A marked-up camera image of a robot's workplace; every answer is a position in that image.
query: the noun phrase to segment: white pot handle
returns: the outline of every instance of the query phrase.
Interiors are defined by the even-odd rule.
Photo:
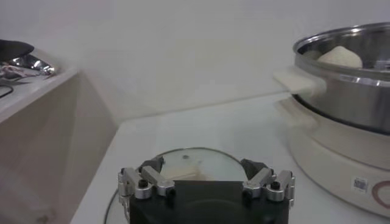
[[[289,66],[275,71],[274,79],[288,89],[291,94],[308,94],[315,96],[326,92],[324,80],[296,67]]]
[[[283,99],[275,103],[278,112],[286,119],[290,127],[306,128],[314,130],[318,127],[318,121],[311,116],[292,97]]]

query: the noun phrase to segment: white countertop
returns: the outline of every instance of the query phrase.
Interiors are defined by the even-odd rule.
[[[159,153],[183,147],[219,149],[238,159],[263,162],[276,172],[291,170],[297,178],[292,224],[390,223],[332,196],[299,169],[287,149],[285,123],[273,107],[286,97],[275,94],[124,122],[71,223],[104,222],[120,168],[138,167]]]
[[[37,77],[31,83],[12,86],[13,92],[0,99],[0,122],[41,98],[76,74],[77,69],[75,67],[68,67],[49,79],[42,80],[41,77]]]

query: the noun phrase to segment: black cable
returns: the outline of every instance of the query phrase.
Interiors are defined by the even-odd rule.
[[[10,93],[13,92],[13,87],[12,87],[12,86],[0,85],[0,87],[6,87],[6,88],[9,89],[8,92],[1,94],[1,95],[0,95],[0,98],[3,98],[3,97],[5,97],[6,95],[8,95],[8,94],[10,94]]]

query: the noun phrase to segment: steamed bun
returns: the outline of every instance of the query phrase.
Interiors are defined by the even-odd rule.
[[[334,65],[362,68],[363,62],[359,55],[342,46],[337,46],[318,58],[318,61]]]

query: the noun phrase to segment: sticker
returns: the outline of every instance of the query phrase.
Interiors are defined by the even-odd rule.
[[[355,192],[366,194],[368,190],[368,180],[362,177],[352,177],[351,188]]]

